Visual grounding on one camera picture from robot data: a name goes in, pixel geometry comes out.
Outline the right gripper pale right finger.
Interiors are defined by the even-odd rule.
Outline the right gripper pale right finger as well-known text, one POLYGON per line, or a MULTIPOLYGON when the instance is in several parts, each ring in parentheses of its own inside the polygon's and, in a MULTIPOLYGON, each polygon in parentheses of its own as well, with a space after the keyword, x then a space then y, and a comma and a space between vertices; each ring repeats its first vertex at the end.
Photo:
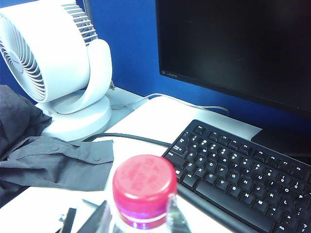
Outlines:
POLYGON ((176 194, 169 195, 166 222, 169 233, 191 233, 185 216, 178 208, 176 194))

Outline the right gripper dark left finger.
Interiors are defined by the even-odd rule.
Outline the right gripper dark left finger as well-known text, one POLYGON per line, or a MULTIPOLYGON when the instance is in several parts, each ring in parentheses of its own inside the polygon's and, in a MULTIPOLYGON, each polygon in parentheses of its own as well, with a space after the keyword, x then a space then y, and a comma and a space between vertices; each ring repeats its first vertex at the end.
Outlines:
POLYGON ((111 211, 105 200, 78 230, 78 233, 108 233, 111 222, 111 211))

